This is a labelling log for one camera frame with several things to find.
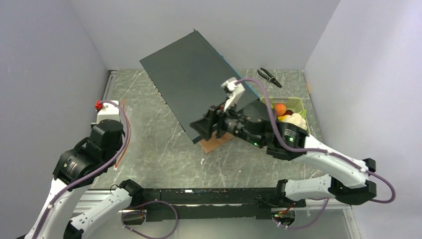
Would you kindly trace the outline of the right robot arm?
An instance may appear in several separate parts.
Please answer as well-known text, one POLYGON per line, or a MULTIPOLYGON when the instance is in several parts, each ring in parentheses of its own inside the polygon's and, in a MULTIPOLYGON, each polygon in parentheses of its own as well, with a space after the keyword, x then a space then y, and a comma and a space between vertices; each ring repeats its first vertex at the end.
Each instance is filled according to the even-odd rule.
POLYGON ((302 199, 334 198, 349 205, 361 205, 374 199, 377 186, 368 179, 376 169, 371 159, 356 160, 329 149, 306 130, 287 122, 276 121, 276 129, 290 151, 281 145, 271 126, 275 116, 269 116, 267 106, 254 101, 242 110, 223 111, 211 106, 200 119, 190 123, 204 140, 219 138, 226 132, 259 148, 280 160, 307 164, 325 174, 305 180, 279 180, 274 193, 277 205, 285 207, 302 199))

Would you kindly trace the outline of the clear zip top bag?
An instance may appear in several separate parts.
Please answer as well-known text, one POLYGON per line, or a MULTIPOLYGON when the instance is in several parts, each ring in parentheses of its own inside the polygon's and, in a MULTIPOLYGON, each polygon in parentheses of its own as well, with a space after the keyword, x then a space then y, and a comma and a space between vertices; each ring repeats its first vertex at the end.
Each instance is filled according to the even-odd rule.
POLYGON ((124 158, 124 156, 127 152, 127 149, 128 149, 128 146, 129 146, 130 140, 131 140, 131 125, 130 125, 130 121, 129 121, 127 115, 126 115, 126 100, 121 100, 119 103, 121 104, 121 107, 123 109, 123 113, 124 113, 123 119, 125 120, 125 126, 127 127, 127 129, 124 130, 123 150, 119 154, 118 158, 115 161, 115 164, 114 164, 114 167, 113 167, 114 171, 118 170, 119 165, 120 165, 121 161, 123 160, 123 158, 124 158))

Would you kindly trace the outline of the light green plastic basket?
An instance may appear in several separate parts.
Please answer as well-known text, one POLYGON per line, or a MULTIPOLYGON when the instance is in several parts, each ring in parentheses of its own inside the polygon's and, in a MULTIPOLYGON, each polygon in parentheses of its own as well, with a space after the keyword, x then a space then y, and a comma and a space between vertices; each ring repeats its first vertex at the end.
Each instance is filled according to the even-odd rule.
POLYGON ((269 97, 271 108, 274 108, 274 104, 284 104, 287 110, 291 110, 293 113, 299 113, 305 119, 306 131, 311 133, 307 119, 307 111, 304 107, 303 101, 299 97, 269 97))

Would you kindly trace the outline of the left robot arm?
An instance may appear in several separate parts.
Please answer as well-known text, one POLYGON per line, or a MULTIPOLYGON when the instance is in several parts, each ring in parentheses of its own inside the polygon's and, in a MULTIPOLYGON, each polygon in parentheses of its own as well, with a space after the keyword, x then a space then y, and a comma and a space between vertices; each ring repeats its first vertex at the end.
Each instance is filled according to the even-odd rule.
POLYGON ((139 208, 144 189, 131 179, 96 206, 74 217, 73 212, 94 180, 114 165, 128 144, 128 120, 105 119, 91 134, 65 151, 53 171, 50 192, 34 226, 24 239, 86 239, 120 210, 139 208))

